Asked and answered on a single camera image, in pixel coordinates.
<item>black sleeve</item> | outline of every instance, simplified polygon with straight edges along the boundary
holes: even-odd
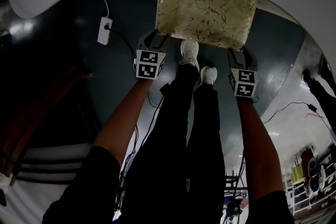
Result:
[[[284,191],[269,193],[249,207],[246,224],[294,224]]]
[[[113,217],[120,165],[102,147],[93,147],[79,173],[52,203],[43,223],[108,223]]]

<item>white power strip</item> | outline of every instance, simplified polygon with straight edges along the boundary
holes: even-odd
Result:
[[[98,42],[107,45],[109,42],[109,37],[110,37],[110,30],[112,27],[112,22],[113,20],[108,18],[108,17],[102,17],[100,21],[100,26],[99,26],[99,33],[98,33]]]

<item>black pants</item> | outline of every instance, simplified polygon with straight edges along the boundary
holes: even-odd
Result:
[[[321,71],[321,77],[329,84],[333,92],[336,94],[336,84],[331,71],[327,68],[323,69]],[[313,80],[309,88],[310,92],[314,94],[316,99],[319,101],[321,109],[324,111],[333,131],[336,132],[336,98],[328,94],[324,87],[316,80]]]
[[[219,223],[225,166],[212,85],[203,84],[194,92],[194,125],[186,146],[188,111],[198,76],[194,66],[179,65],[155,127],[126,175],[121,222]]]

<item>gold floral cushion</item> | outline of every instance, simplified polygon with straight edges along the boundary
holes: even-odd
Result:
[[[256,0],[158,0],[159,34],[240,49],[246,42]]]

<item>red object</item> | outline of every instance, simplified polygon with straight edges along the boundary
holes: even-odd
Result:
[[[306,181],[309,179],[309,173],[308,173],[308,162],[310,161],[311,158],[314,157],[313,151],[311,148],[306,149],[304,152],[301,154],[301,159],[302,159],[302,170],[303,170],[303,175],[306,178]]]

